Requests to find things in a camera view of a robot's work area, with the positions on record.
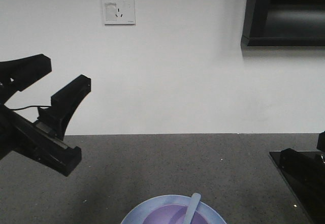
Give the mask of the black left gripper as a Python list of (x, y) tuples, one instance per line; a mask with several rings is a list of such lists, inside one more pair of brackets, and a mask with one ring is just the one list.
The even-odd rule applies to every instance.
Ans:
[[(8, 100), (52, 72), (51, 59), (43, 54), (1, 62), (1, 99)], [(82, 100), (91, 92), (91, 79), (80, 75), (51, 96), (51, 106), (38, 108), (38, 120), (63, 139)], [(61, 146), (33, 123), (1, 105), (1, 158), (15, 151), (69, 176), (82, 159), (81, 148)]]

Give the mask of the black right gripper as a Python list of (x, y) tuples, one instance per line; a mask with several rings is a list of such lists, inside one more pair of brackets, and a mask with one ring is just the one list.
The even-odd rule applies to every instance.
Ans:
[(316, 148), (320, 151), (325, 151), (325, 132), (322, 132), (318, 135)]

